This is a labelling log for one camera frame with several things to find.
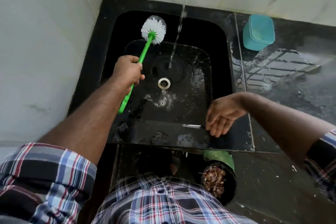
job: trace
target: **hand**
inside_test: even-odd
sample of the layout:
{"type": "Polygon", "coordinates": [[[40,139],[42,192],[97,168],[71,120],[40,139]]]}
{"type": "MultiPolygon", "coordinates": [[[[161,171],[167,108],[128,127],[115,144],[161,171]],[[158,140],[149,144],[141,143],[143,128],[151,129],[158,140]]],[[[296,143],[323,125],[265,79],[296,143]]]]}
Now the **hand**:
{"type": "Polygon", "coordinates": [[[210,130],[212,136],[226,134],[233,122],[246,113],[241,105],[241,96],[241,93],[234,93],[212,102],[205,123],[206,130],[210,130]]]}
{"type": "Polygon", "coordinates": [[[121,56],[114,65],[111,81],[122,90],[126,95],[130,93],[132,84],[138,85],[145,76],[141,74],[142,64],[137,63],[138,57],[125,55],[121,56]]]}

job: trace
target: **teal container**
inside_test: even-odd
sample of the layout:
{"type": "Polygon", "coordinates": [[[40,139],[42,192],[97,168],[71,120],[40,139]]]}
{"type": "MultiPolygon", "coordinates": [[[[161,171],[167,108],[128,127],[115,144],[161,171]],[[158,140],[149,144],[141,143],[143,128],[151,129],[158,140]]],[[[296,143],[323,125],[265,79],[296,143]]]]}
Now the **teal container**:
{"type": "Polygon", "coordinates": [[[261,51],[275,41],[274,24],[269,16],[252,14],[243,28],[244,47],[261,51]]]}

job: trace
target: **drain strainer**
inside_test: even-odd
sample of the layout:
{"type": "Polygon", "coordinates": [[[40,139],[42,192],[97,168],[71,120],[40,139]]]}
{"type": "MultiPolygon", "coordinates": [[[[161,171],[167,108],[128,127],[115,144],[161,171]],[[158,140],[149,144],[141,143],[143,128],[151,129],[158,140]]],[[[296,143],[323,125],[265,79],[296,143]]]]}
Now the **drain strainer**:
{"type": "Polygon", "coordinates": [[[168,78],[161,78],[157,82],[157,85],[159,86],[160,89],[166,90],[170,87],[170,80],[168,78]]]}

